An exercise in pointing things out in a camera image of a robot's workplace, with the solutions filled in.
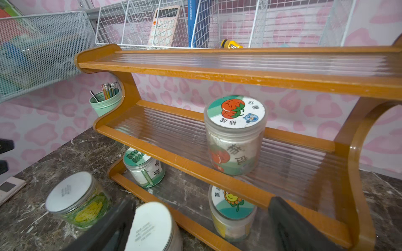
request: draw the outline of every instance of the jar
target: jar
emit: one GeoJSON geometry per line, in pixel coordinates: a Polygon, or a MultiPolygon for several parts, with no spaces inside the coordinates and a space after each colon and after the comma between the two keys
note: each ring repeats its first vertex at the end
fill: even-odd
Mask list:
{"type": "Polygon", "coordinates": [[[250,233],[257,207],[212,185],[208,199],[216,231],[229,242],[245,239],[250,233]]]}
{"type": "Polygon", "coordinates": [[[268,110],[258,100],[227,96],[205,107],[204,121],[212,165],[229,175],[252,171],[258,163],[268,110]]]}
{"type": "Polygon", "coordinates": [[[46,209],[80,229],[88,229],[112,207],[112,200],[88,172],[62,180],[45,202],[46,209]]]}
{"type": "Polygon", "coordinates": [[[165,176],[162,162],[131,147],[124,154],[123,163],[136,183],[143,188],[158,184],[165,176]]]}
{"type": "Polygon", "coordinates": [[[182,251],[183,240],[168,208],[148,202],[135,210],[126,250],[182,251]]]}

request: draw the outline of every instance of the white jar lid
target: white jar lid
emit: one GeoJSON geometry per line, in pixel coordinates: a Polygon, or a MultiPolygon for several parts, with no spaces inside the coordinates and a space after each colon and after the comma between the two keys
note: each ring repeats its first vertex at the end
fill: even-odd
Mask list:
{"type": "Polygon", "coordinates": [[[258,100],[232,95],[213,101],[207,109],[207,116],[218,126],[239,129],[257,124],[265,112],[264,105],[258,100]]]}
{"type": "Polygon", "coordinates": [[[125,153],[123,162],[126,166],[136,167],[147,162],[151,156],[148,156],[134,148],[130,147],[125,153]]]}
{"type": "Polygon", "coordinates": [[[163,251],[172,234],[172,216],[164,204],[149,202],[135,210],[125,251],[163,251]]]}
{"type": "Polygon", "coordinates": [[[256,207],[229,192],[217,188],[216,186],[212,186],[211,198],[215,209],[221,215],[230,220],[244,219],[249,216],[256,207]]]}
{"type": "Polygon", "coordinates": [[[62,180],[50,192],[45,207],[49,212],[59,212],[76,203],[88,191],[92,176],[88,172],[79,172],[62,180]]]}

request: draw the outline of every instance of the wooden shelf frame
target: wooden shelf frame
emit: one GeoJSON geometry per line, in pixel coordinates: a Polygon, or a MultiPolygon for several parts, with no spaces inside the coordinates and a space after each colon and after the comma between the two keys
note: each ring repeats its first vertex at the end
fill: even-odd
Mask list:
{"type": "Polygon", "coordinates": [[[190,234],[194,235],[197,237],[199,240],[210,246],[212,249],[216,251],[226,251],[226,250],[231,250],[231,251],[241,251],[234,245],[230,244],[229,242],[225,241],[221,237],[217,236],[213,232],[209,231],[205,227],[201,226],[197,222],[191,220],[189,217],[183,215],[179,211],[175,210],[171,206],[169,206],[167,203],[162,202],[159,200],[156,196],[150,194],[143,188],[137,186],[134,184],[132,181],[127,179],[126,177],[123,176],[123,172],[126,170],[125,165],[123,164],[123,157],[121,157],[119,160],[117,160],[108,170],[108,175],[109,177],[119,183],[121,186],[123,186],[127,191],[131,192],[135,196],[137,196],[139,199],[141,199],[144,202],[151,202],[151,201],[156,201],[163,203],[170,211],[171,215],[173,216],[174,220],[177,222],[177,224],[189,232],[190,234]]]}
{"type": "MultiPolygon", "coordinates": [[[[311,48],[283,48],[281,49],[251,49],[253,52],[258,53],[269,53],[270,51],[279,51],[286,52],[288,51],[301,52],[301,53],[339,53],[339,52],[351,52],[351,53],[378,53],[378,52],[387,52],[387,53],[398,53],[401,55],[400,47],[368,47],[368,48],[320,48],[320,49],[311,49],[311,48]]],[[[214,50],[194,50],[197,53],[211,53],[214,50]]],[[[238,53],[243,53],[243,50],[227,50],[227,53],[235,53],[235,51],[239,51],[238,53]]],[[[252,185],[246,184],[242,181],[239,181],[235,178],[227,176],[221,172],[213,170],[212,168],[200,165],[196,162],[190,161],[186,158],[183,158],[179,155],[170,153],[164,149],[156,147],[152,144],[149,144],[145,141],[139,140],[135,137],[131,137],[127,134],[119,132],[109,126],[107,124],[121,116],[125,111],[129,108],[138,105],[143,107],[148,107],[160,111],[164,111],[167,113],[203,121],[203,115],[197,112],[191,112],[179,108],[174,108],[170,106],[164,106],[161,104],[155,104],[151,102],[147,102],[141,100],[137,87],[134,83],[131,72],[134,73],[145,73],[145,74],[154,74],[154,75],[166,75],[166,76],[174,76],[174,77],[183,77],[183,78],[195,78],[195,79],[208,79],[208,80],[216,80],[222,81],[222,74],[225,78],[225,81],[228,81],[226,76],[229,76],[227,73],[220,72],[217,75],[214,75],[213,78],[208,75],[205,71],[187,71],[188,69],[160,69],[160,67],[155,67],[150,65],[150,68],[145,65],[141,65],[141,67],[133,66],[133,65],[122,65],[121,63],[102,63],[104,58],[108,58],[113,56],[114,54],[120,53],[138,53],[137,51],[121,51],[121,48],[117,45],[111,44],[106,45],[99,48],[90,49],[84,51],[76,56],[76,65],[83,72],[86,73],[95,73],[101,71],[110,72],[118,77],[120,83],[122,85],[123,99],[118,107],[109,112],[108,114],[98,118],[94,123],[94,129],[112,139],[115,139],[121,143],[124,143],[128,146],[131,146],[135,149],[141,150],[142,152],[159,159],[162,162],[165,162],[181,171],[186,172],[198,179],[201,179],[209,184],[213,184],[220,188],[223,188],[227,191],[236,194],[243,199],[263,208],[267,209],[270,199],[274,196],[269,192],[258,189],[252,185]]],[[[180,53],[178,50],[166,50],[166,51],[145,51],[145,53],[180,53]]],[[[276,73],[276,76],[288,76],[287,73],[276,73]]],[[[366,98],[360,98],[357,105],[349,115],[349,118],[341,128],[341,131],[337,135],[334,141],[328,141],[324,139],[313,138],[309,136],[299,135],[296,133],[284,132],[277,129],[267,128],[265,130],[265,137],[272,138],[277,141],[287,142],[297,146],[309,147],[313,149],[320,149],[322,151],[336,154],[340,157],[348,159],[348,178],[343,181],[343,194],[342,198],[334,198],[336,204],[336,215],[340,221],[329,218],[321,213],[318,213],[314,210],[302,207],[296,203],[289,202],[293,208],[295,208],[300,214],[302,214],[308,221],[310,221],[318,230],[324,233],[330,240],[335,243],[348,248],[350,250],[373,250],[375,243],[375,232],[373,223],[371,220],[371,216],[369,213],[369,209],[367,203],[365,201],[365,197],[363,195],[363,191],[361,188],[361,181],[359,176],[359,157],[360,151],[364,142],[364,138],[369,132],[371,126],[374,124],[375,120],[379,118],[384,112],[386,112],[389,108],[399,104],[399,100],[402,100],[402,95],[400,92],[401,79],[394,78],[391,81],[391,86],[381,86],[379,87],[381,90],[377,89],[378,86],[373,88],[372,86],[365,84],[357,84],[360,86],[359,88],[348,88],[339,91],[336,87],[339,85],[339,76],[321,76],[323,77],[319,82],[326,83],[332,87],[336,87],[332,89],[332,87],[317,87],[317,82],[314,84],[306,85],[306,81],[308,82],[311,79],[311,76],[304,76],[301,80],[303,83],[298,83],[295,79],[289,79],[288,84],[281,85],[282,82],[275,81],[276,85],[273,85],[272,75],[264,76],[261,75],[264,82],[257,81],[255,82],[255,76],[246,76],[246,78],[242,78],[239,74],[234,74],[230,81],[238,82],[238,83],[246,83],[246,84],[258,84],[258,85],[268,85],[268,86],[276,86],[282,88],[294,88],[299,90],[314,90],[314,91],[328,91],[331,93],[344,93],[344,94],[357,94],[360,96],[364,96],[366,98]],[[391,99],[391,101],[387,101],[385,99],[378,98],[387,98],[391,99]]],[[[366,78],[364,79],[364,83],[374,83],[377,81],[376,77],[366,78]]],[[[317,193],[317,199],[320,197],[320,185],[322,185],[322,181],[320,180],[320,175],[317,175],[317,182],[314,187],[311,187],[313,193],[317,193]]]]}

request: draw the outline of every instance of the mint green cup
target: mint green cup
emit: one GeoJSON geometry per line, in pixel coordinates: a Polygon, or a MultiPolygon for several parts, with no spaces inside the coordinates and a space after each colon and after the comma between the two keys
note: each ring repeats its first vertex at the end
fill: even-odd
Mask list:
{"type": "Polygon", "coordinates": [[[98,114],[98,116],[102,116],[104,114],[107,114],[111,110],[113,110],[116,106],[119,105],[121,98],[123,97],[122,93],[120,90],[118,90],[118,93],[111,97],[110,99],[105,100],[105,97],[103,96],[103,92],[99,92],[95,95],[95,97],[99,100],[99,102],[96,102],[94,97],[91,97],[89,99],[89,103],[91,104],[92,108],[95,110],[95,112],[98,114]]]}

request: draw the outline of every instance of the tomato illustration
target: tomato illustration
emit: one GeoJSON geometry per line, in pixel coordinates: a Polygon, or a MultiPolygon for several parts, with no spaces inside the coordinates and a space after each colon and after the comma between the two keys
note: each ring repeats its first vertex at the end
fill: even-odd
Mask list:
{"type": "Polygon", "coordinates": [[[230,154],[217,145],[212,145],[209,148],[209,154],[212,159],[212,165],[220,171],[223,171],[223,168],[218,166],[218,164],[226,163],[230,160],[230,154]]]}
{"type": "Polygon", "coordinates": [[[222,103],[222,116],[224,118],[237,118],[242,115],[242,111],[244,112],[245,103],[243,100],[238,98],[229,99],[222,103]]]}
{"type": "Polygon", "coordinates": [[[227,112],[227,111],[225,111],[225,110],[222,110],[222,116],[223,116],[224,118],[230,118],[230,119],[232,119],[232,117],[235,116],[235,115],[236,115],[236,112],[227,112]]]}
{"type": "Polygon", "coordinates": [[[219,158],[221,159],[222,163],[226,163],[230,160],[229,153],[224,149],[222,149],[222,151],[218,151],[217,154],[219,155],[219,158]]]}

